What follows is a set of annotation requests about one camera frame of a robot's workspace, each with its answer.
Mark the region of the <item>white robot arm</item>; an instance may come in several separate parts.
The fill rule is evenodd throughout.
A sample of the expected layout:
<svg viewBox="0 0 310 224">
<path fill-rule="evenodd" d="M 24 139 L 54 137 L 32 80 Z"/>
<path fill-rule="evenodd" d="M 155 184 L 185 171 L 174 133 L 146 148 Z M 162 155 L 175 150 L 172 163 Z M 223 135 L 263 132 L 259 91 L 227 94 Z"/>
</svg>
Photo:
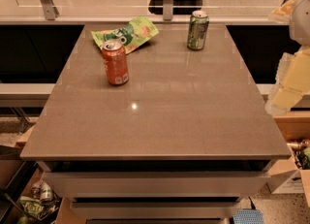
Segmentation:
<svg viewBox="0 0 310 224">
<path fill-rule="evenodd" d="M 269 114 L 280 115 L 310 91 L 310 0 L 288 0 L 269 18 L 287 22 L 290 38 L 300 44 L 294 54 L 283 53 L 265 103 Z"/>
</svg>

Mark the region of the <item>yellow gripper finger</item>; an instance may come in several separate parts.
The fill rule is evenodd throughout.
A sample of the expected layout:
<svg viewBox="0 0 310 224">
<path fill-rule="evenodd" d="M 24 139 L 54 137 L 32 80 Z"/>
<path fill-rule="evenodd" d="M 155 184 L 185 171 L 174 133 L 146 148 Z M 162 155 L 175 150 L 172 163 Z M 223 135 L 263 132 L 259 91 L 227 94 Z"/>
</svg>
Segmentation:
<svg viewBox="0 0 310 224">
<path fill-rule="evenodd" d="M 288 0 L 268 16 L 271 21 L 289 24 L 293 21 L 296 0 Z"/>
<path fill-rule="evenodd" d="M 300 48 L 295 54 L 285 52 L 275 79 L 265 110 L 271 115 L 280 115 L 288 112 L 310 91 L 310 48 Z"/>
</svg>

